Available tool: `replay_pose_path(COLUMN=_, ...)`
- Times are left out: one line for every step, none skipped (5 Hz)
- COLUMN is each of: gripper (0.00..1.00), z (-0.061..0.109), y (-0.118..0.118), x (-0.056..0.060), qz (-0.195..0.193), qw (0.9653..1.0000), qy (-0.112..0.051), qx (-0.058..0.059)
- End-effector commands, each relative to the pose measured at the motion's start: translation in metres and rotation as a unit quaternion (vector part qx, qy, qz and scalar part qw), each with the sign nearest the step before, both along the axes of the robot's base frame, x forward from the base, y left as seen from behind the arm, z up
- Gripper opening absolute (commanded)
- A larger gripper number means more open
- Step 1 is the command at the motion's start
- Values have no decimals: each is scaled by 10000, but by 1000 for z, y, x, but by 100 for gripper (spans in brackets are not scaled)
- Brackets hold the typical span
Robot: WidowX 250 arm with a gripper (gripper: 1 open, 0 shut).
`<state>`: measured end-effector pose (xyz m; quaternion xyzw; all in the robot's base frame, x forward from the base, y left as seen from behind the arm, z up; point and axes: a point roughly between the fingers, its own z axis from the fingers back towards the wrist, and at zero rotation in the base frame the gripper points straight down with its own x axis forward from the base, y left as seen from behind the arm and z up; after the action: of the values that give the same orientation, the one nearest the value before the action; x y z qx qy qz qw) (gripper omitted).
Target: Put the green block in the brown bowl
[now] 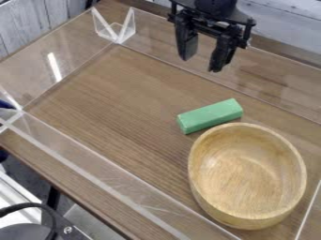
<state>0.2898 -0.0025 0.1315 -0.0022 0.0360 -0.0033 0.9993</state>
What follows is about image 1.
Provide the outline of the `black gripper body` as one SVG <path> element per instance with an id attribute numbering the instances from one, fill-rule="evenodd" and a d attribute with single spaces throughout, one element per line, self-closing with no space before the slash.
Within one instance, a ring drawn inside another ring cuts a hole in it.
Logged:
<path id="1" fill-rule="evenodd" d="M 169 21 L 176 16 L 191 17 L 197 33 L 213 38 L 229 35 L 236 39 L 237 47 L 247 49 L 252 39 L 256 19 L 237 6 L 239 0 L 170 0 Z"/>

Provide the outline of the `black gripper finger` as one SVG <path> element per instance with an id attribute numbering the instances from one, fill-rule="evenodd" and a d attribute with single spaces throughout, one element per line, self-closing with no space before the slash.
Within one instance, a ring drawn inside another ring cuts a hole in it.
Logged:
<path id="1" fill-rule="evenodd" d="M 174 27 L 179 54 L 184 61 L 189 61 L 199 49 L 199 33 L 195 29 L 192 18 L 185 14 L 179 14 Z"/>
<path id="2" fill-rule="evenodd" d="M 217 39 L 216 49 L 211 55 L 209 71 L 220 72 L 232 62 L 236 53 L 237 42 L 229 35 L 221 35 Z"/>

